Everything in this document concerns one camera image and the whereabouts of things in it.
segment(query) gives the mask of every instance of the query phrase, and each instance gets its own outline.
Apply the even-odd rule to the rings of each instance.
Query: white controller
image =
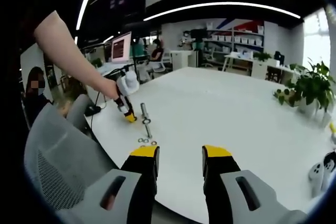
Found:
[[[329,185],[329,178],[332,170],[335,167],[335,163],[333,160],[330,160],[328,163],[324,165],[324,175],[322,180],[322,191],[327,191]]]
[[[311,196],[314,198],[321,193],[324,166],[323,162],[315,164],[308,173],[309,180],[311,181]]]

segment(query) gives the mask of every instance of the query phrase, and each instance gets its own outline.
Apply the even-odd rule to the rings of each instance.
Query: human arm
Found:
[[[116,83],[104,78],[88,62],[56,11],[37,26],[34,36],[42,51],[60,69],[111,99],[119,97]]]

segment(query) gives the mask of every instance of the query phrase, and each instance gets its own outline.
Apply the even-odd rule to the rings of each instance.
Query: face mask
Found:
[[[44,91],[44,88],[38,88],[38,91],[37,91],[38,95],[43,94],[43,91]]]

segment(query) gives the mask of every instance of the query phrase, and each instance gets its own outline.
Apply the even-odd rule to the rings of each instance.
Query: window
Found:
[[[303,66],[310,68],[309,63],[330,65],[330,37],[327,17],[324,9],[320,9],[305,18],[303,25],[304,49]]]

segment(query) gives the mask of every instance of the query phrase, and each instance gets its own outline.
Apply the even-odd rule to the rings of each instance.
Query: hand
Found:
[[[113,100],[116,100],[119,98],[119,95],[117,92],[117,83],[113,80],[103,78],[100,83],[99,91],[106,97],[109,97]]]

